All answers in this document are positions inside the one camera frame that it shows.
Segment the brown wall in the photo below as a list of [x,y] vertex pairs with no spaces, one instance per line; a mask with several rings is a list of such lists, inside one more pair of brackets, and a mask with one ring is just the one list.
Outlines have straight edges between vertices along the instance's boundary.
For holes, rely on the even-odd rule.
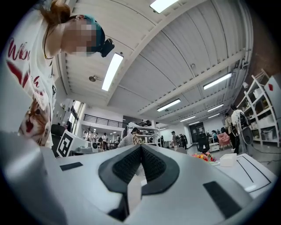
[[[279,47],[273,40],[271,33],[268,31],[263,21],[253,10],[251,10],[251,16],[254,44],[249,73],[245,80],[249,86],[253,81],[251,75],[256,76],[261,72],[261,69],[264,69],[269,77],[276,73],[281,73],[281,54]],[[245,89],[242,88],[235,100],[236,105],[243,99],[244,91]]]

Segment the fluorescent light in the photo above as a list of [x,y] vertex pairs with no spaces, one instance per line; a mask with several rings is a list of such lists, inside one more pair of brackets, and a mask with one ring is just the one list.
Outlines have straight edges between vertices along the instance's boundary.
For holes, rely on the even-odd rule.
[[108,91],[109,87],[111,85],[111,82],[118,70],[118,67],[120,66],[122,60],[123,60],[123,56],[114,53],[114,56],[110,62],[110,65],[108,67],[108,70],[106,72],[105,75],[105,79],[104,79],[104,83],[102,84],[102,90]]
[[217,116],[217,115],[219,115],[219,113],[218,113],[218,114],[216,114],[216,115],[213,115],[213,116],[208,117],[208,119],[210,119],[210,118],[212,118],[212,117],[214,117],[214,116]]
[[215,110],[215,109],[217,109],[217,108],[219,108],[219,107],[222,107],[222,106],[223,106],[223,104],[221,104],[221,105],[219,105],[219,106],[216,106],[215,108],[209,109],[208,112],[213,111],[213,110]]
[[156,12],[161,13],[177,1],[178,0],[156,0],[150,5],[150,7],[153,8]]
[[195,122],[195,123],[191,123],[191,124],[189,124],[189,126],[190,126],[190,125],[193,125],[193,124],[196,124],[196,123],[199,123],[199,122],[200,122],[200,121],[197,121],[197,122]]
[[195,118],[195,116],[192,116],[192,117],[189,117],[189,118],[187,118],[187,119],[181,120],[181,122],[186,121],[186,120],[190,120],[190,119],[192,119],[192,118]]
[[175,101],[173,101],[173,102],[171,102],[171,103],[169,103],[169,104],[159,108],[157,111],[160,112],[162,110],[165,110],[166,108],[171,107],[171,106],[173,106],[173,105],[175,105],[175,104],[177,104],[179,102],[180,102],[180,99],[178,98],[177,100],[175,100]]
[[231,76],[232,76],[232,73],[228,73],[227,75],[224,75],[221,78],[219,78],[219,79],[217,79],[217,80],[215,80],[215,81],[213,81],[213,82],[211,82],[211,83],[209,83],[207,85],[204,85],[203,88],[204,88],[204,90],[206,90],[209,87],[212,87],[212,86],[214,86],[214,85],[216,85],[216,84],[218,84],[218,83],[220,83],[220,82],[230,78]]

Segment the cat print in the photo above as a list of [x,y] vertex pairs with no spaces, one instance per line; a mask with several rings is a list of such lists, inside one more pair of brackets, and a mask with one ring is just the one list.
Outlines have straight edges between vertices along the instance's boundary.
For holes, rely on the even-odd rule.
[[45,146],[50,132],[50,106],[42,110],[38,101],[33,96],[33,102],[26,112],[19,128],[19,133],[32,138],[40,146]]

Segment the brown hair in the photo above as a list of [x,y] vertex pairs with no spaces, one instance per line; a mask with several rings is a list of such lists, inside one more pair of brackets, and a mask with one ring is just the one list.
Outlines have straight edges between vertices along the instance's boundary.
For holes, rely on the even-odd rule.
[[49,10],[41,6],[40,12],[50,26],[67,22],[70,20],[71,14],[69,6],[64,3],[58,3],[58,0],[52,2]]

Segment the white shelving unit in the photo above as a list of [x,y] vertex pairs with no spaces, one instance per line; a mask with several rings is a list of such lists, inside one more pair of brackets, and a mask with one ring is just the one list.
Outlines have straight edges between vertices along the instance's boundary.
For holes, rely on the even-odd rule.
[[[276,122],[276,116],[274,114],[274,110],[273,110],[273,107],[271,105],[271,102],[264,90],[264,85],[260,84],[260,81],[264,78],[264,77],[267,77],[269,79],[269,76],[265,73],[265,71],[262,69],[262,72],[260,74],[258,74],[257,76],[253,76],[252,75],[252,78],[253,78],[253,83],[251,84],[250,88],[248,89],[248,91],[244,91],[244,98],[242,99],[242,101],[239,103],[238,107],[241,106],[243,104],[243,102],[245,100],[248,101],[249,103],[249,106],[247,106],[243,112],[246,113],[248,110],[252,110],[253,111],[253,115],[250,117],[250,122],[255,119],[256,120],[256,123],[257,123],[257,128],[253,128],[252,131],[256,131],[258,130],[259,131],[259,138],[254,138],[253,140],[254,141],[258,141],[260,142],[260,145],[263,146],[263,142],[274,142],[274,143],[277,143],[277,147],[279,148],[279,144],[280,144],[280,138],[279,138],[279,132],[278,132],[278,125],[277,125],[277,122]],[[254,92],[254,90],[256,89],[260,89],[261,90],[261,94],[259,94],[257,96],[257,98],[252,102],[251,99],[250,99],[250,95]],[[262,99],[262,98],[265,98],[267,104],[268,104],[268,107],[266,109],[264,109],[263,111],[261,111],[260,113],[256,113],[256,104]],[[271,111],[271,115],[272,115],[272,118],[273,118],[273,122],[272,123],[268,123],[266,125],[264,124],[261,124],[260,120],[258,119],[259,116],[263,115],[264,113],[268,112],[268,111]],[[272,139],[272,140],[262,140],[262,131],[261,129],[264,129],[264,128],[269,128],[269,127],[274,127],[275,130],[276,130],[276,136],[277,138],[275,139]]]
[[[160,135],[160,129],[158,128],[149,128],[149,127],[141,127],[141,126],[138,126],[138,125],[133,125],[133,126],[129,126],[128,125],[128,128],[127,128],[127,132],[129,133],[129,129],[134,129],[134,128],[137,128],[138,130],[140,131],[157,131],[156,134],[153,134],[153,135],[144,135],[144,134],[137,134],[138,137],[143,137],[145,138],[145,143],[146,145],[157,145],[158,143],[158,138],[161,137]],[[148,138],[153,138],[153,143],[148,143]]]

